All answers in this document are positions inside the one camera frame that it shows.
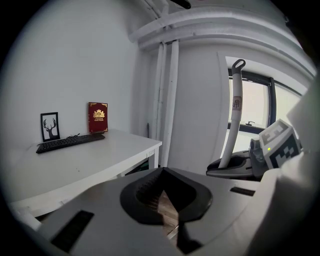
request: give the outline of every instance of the white desk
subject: white desk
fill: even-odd
[[[3,174],[10,206],[33,216],[49,213],[86,189],[149,158],[158,167],[161,141],[111,129],[105,139],[37,154],[31,146],[16,167]]]

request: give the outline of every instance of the picture frame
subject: picture frame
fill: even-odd
[[[60,139],[58,112],[42,113],[40,121],[43,142]]]

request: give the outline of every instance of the book cover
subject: book cover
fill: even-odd
[[[88,126],[89,133],[108,131],[108,104],[89,102]]]

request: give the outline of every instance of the white wall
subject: white wall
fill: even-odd
[[[168,93],[171,48],[168,47],[164,106]],[[149,106],[155,78],[157,53],[153,52]],[[215,46],[184,46],[179,48],[178,84],[175,100],[169,167],[204,174],[212,159],[219,158],[225,141],[229,111],[229,79],[225,57],[218,55]],[[161,138],[163,138],[165,111],[163,109]],[[148,120],[152,123],[152,107]]]
[[[145,17],[131,0],[58,0],[30,20],[1,71],[4,170],[42,140],[41,113],[58,112],[66,137],[88,132],[88,102],[105,102],[110,129],[146,135],[150,57],[128,40]]]

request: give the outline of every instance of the gray surface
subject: gray surface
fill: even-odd
[[[229,223],[219,236],[195,251],[193,255],[208,255],[210,252],[219,256],[245,255],[268,210],[279,171],[280,169],[267,171],[243,212]]]
[[[54,212],[38,233],[51,240],[80,210],[94,213],[70,254],[80,255],[183,255],[166,237],[163,227],[142,225],[133,220],[120,204],[125,185],[151,171],[143,171],[98,184]]]
[[[202,219],[185,224],[192,239],[207,244],[222,233],[244,210],[251,196],[230,192],[234,186],[256,190],[258,182],[207,177],[173,169],[208,187],[212,205]],[[152,172],[143,171],[98,184],[50,215],[39,233],[51,240],[80,210],[92,212],[84,232],[70,254],[82,255],[183,255],[166,237],[162,226],[139,224],[123,210],[120,193],[129,184]]]

